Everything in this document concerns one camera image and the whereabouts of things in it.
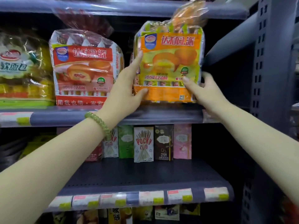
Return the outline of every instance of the forearm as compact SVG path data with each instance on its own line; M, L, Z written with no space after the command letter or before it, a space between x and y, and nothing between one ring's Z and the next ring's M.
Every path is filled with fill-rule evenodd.
M244 150L299 205L299 143L231 104L218 111L217 116Z
M120 121L109 112L97 115L110 129ZM34 223L103 138L87 118L0 173L0 222Z

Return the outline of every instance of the green badge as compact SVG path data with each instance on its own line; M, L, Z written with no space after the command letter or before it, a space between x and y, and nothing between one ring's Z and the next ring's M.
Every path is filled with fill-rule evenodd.
M97 83L98 83L99 85L104 85L104 84L105 84L105 79L104 79L103 77L99 77L99 78L97 79Z
M188 71L189 69L187 67L183 67L182 70L181 70L181 74L184 76L184 75L187 75L188 74Z

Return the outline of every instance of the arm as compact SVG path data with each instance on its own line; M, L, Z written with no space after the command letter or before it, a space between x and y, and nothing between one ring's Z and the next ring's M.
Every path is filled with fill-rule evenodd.
M204 85L184 84L207 111L220 120L242 148L299 206L299 142L232 105L213 77L204 73Z
M95 113L110 129L134 112L147 92L132 96L141 58L120 73ZM34 223L103 138L101 127L87 118L1 172L0 223Z

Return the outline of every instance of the jade bracelet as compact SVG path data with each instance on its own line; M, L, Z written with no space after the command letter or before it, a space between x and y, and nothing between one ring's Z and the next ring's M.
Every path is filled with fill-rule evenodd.
M92 112L87 112L85 115L84 115L85 118L91 118L93 120L95 120L99 126L102 128L102 130L104 131L105 133L105 136L106 136L106 140L107 141L110 141L111 139L111 131L109 130L109 128L107 127L107 125L104 123L104 121L98 117L96 114L92 113Z

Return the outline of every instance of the hand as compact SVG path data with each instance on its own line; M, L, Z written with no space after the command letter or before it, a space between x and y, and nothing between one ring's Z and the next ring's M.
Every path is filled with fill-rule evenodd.
M136 111L142 98L148 92L148 89L142 89L135 96L132 95L133 81L141 60L142 52L136 56L130 66L119 73L118 78L101 109L102 112L110 113L120 121Z
M222 108L230 104L230 102L224 97L210 73L203 72L202 77L204 78L204 83L201 86L187 77L183 78L184 85L196 96L197 102L204 106L210 115L217 117Z

